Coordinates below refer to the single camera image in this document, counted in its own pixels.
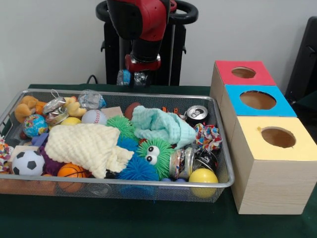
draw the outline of black cable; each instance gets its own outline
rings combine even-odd
[[[89,78],[88,78],[88,80],[87,80],[87,83],[90,83],[90,80],[91,80],[92,78],[95,80],[95,83],[96,83],[96,84],[99,84],[99,83],[98,83],[98,80],[97,80],[97,78],[96,78],[96,76],[94,76],[93,74],[89,76]]]

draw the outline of red box top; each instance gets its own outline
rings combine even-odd
[[[261,61],[216,62],[224,84],[231,85],[276,85]]]

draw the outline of yellow ball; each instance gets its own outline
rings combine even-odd
[[[197,169],[189,177],[189,182],[206,182],[206,183],[218,183],[217,176],[213,171],[208,169]],[[216,188],[207,187],[191,187],[192,193],[199,198],[210,198],[216,192]]]
[[[80,119],[70,117],[70,118],[66,118],[65,120],[63,120],[61,122],[61,125],[77,125],[79,123],[81,123]]]

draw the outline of orange basketball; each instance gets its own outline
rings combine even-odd
[[[69,163],[60,168],[60,170],[57,173],[57,176],[71,178],[86,178],[87,174],[83,167]]]
[[[57,173],[58,177],[70,177],[70,178],[86,178],[87,173],[86,171],[77,165],[72,163],[66,164],[60,168]],[[79,191],[83,183],[81,182],[58,182],[58,185],[61,189],[65,192],[77,192]]]

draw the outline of wire mesh basket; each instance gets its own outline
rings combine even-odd
[[[81,91],[58,91],[60,96],[78,96]],[[69,197],[126,198],[147,200],[174,200],[215,202],[226,187],[234,182],[234,173],[224,129],[213,98],[204,96],[155,95],[100,92],[107,107],[120,106],[122,111],[133,102],[139,102],[147,108],[174,107],[184,113],[192,105],[202,105],[208,109],[208,124],[215,124],[222,136],[222,147],[217,153],[218,167],[216,176],[219,183],[191,183],[168,181],[134,181],[98,178],[65,178],[44,176],[18,176],[0,174],[0,193],[23,195],[47,195]],[[20,139],[22,125],[15,119],[14,109],[22,97],[30,95],[42,102],[54,97],[50,90],[29,89],[19,93],[0,117],[0,123],[6,123],[2,130],[6,143],[10,146],[23,145],[27,141]],[[196,194],[213,194],[211,197]]]

